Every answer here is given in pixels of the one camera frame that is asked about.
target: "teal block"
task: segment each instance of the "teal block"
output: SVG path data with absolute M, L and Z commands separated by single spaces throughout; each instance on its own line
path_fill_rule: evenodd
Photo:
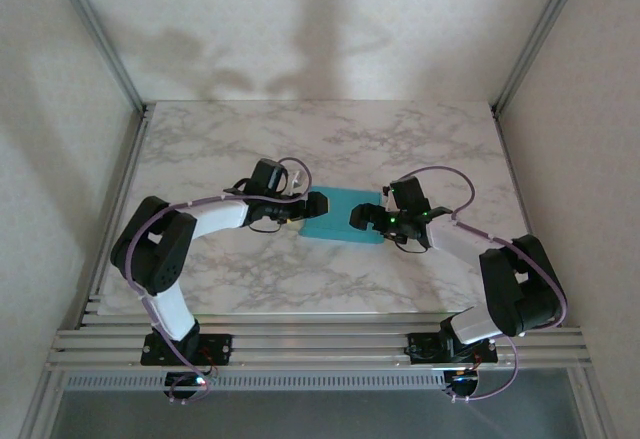
M 307 219 L 300 229 L 300 235 L 318 239 L 381 244 L 384 237 L 369 229 L 361 231 L 349 225 L 351 211 L 359 204 L 370 203 L 380 205 L 382 194 L 374 191 L 358 191 L 337 187 L 313 187 L 312 191 L 321 192 L 329 199 L 329 212 L 323 216 Z

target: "marble tabletop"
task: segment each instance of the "marble tabletop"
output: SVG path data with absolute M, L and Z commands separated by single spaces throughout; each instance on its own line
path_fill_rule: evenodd
M 508 238 L 525 233 L 489 106 L 476 102 L 160 102 L 124 218 L 148 195 L 169 202 L 215 195 L 261 157 L 284 156 L 305 161 L 315 185 L 350 189 L 381 190 L 420 166 L 453 166 L 477 187 L 461 216 L 467 223 Z M 453 208 L 468 197 L 450 173 L 420 180 L 432 206 Z M 293 227 L 198 238 L 180 282 L 196 314 L 449 312 L 483 298 L 479 276 L 446 253 L 305 238 Z M 99 314 L 142 313 L 111 266 L 101 294 Z

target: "white wall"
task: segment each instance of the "white wall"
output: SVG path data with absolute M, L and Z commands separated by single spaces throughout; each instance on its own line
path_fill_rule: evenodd
M 620 437 L 640 437 L 640 0 L 569 0 L 503 124 Z
M 546 0 L 92 0 L 146 100 L 496 96 Z
M 0 0 L 0 437 L 100 240 L 131 107 L 68 0 Z

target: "gray floor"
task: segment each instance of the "gray floor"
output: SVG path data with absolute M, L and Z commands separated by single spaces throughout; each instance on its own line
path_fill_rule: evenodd
M 495 387 L 508 373 L 485 372 Z M 220 392 L 188 406 L 160 392 L 66 393 L 54 439 L 583 437 L 564 371 L 523 371 L 505 393 L 451 404 L 440 391 Z

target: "black mounting plate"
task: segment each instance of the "black mounting plate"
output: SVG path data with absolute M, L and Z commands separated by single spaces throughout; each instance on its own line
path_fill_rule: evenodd
M 483 363 L 498 362 L 498 353 L 489 339 L 470 345 L 463 352 L 451 357 L 443 351 L 440 335 L 437 332 L 416 332 L 407 334 L 409 345 L 404 353 L 411 359 L 411 364 L 470 364 L 480 360 Z
M 198 347 L 190 362 L 194 366 L 211 366 L 212 362 L 215 366 L 228 365 L 231 357 L 232 338 L 231 334 L 200 334 Z M 148 334 L 144 338 L 140 364 L 143 366 L 183 365 L 157 334 Z

